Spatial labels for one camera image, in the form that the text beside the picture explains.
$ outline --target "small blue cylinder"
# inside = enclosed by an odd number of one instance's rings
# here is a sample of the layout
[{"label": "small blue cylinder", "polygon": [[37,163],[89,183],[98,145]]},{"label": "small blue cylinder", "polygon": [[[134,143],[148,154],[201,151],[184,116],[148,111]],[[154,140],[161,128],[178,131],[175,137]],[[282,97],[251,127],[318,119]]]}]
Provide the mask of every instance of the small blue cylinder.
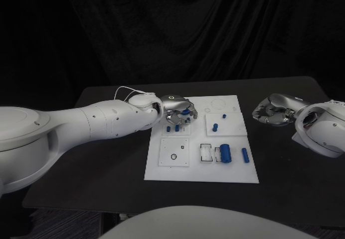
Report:
[{"label": "small blue cylinder", "polygon": [[249,158],[248,158],[246,148],[242,148],[242,158],[243,158],[243,162],[248,163],[249,162]]},{"label": "small blue cylinder", "polygon": [[217,130],[217,124],[216,123],[213,124],[213,129],[212,130],[213,130],[213,132],[216,132],[216,130]]},{"label": "small blue cylinder", "polygon": [[188,114],[188,109],[184,109],[180,113],[183,116]]},{"label": "small blue cylinder", "polygon": [[229,153],[227,144],[220,145],[220,162],[222,163],[229,163],[230,162],[230,153]]}]

